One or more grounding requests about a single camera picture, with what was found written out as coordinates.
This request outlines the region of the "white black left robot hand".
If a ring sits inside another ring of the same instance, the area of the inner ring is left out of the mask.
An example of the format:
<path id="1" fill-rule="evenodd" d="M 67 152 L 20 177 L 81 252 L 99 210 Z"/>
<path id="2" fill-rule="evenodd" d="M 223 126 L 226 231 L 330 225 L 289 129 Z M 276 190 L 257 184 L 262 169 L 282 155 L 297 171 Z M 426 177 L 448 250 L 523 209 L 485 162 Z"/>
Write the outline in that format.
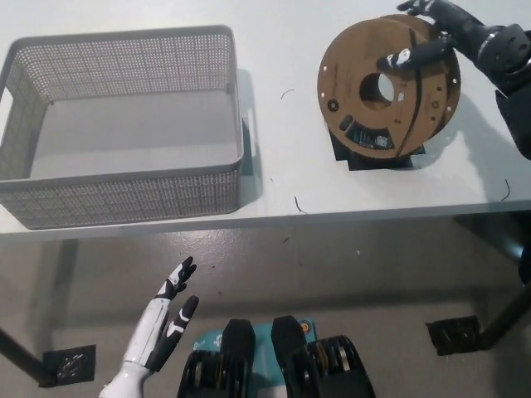
<path id="1" fill-rule="evenodd" d="M 125 351 L 123 362 L 146 365 L 165 327 L 169 304 L 187 287 L 186 282 L 196 268 L 193 257 L 189 256 L 164 280 L 161 288 L 142 313 Z"/>

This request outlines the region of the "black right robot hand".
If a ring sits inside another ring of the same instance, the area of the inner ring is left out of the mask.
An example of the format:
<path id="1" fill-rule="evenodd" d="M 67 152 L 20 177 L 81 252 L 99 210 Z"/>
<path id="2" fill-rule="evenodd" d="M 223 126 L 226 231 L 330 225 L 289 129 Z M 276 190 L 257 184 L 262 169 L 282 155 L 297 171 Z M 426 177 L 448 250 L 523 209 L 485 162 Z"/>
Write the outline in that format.
<path id="1" fill-rule="evenodd" d="M 442 32 L 435 40 L 407 47 L 398 53 L 379 58 L 376 66 L 381 71 L 413 70 L 443 60 L 458 51 L 473 64 L 478 62 L 480 48 L 489 35 L 483 22 L 450 1 L 406 1 L 397 10 L 416 17 L 434 20 Z"/>

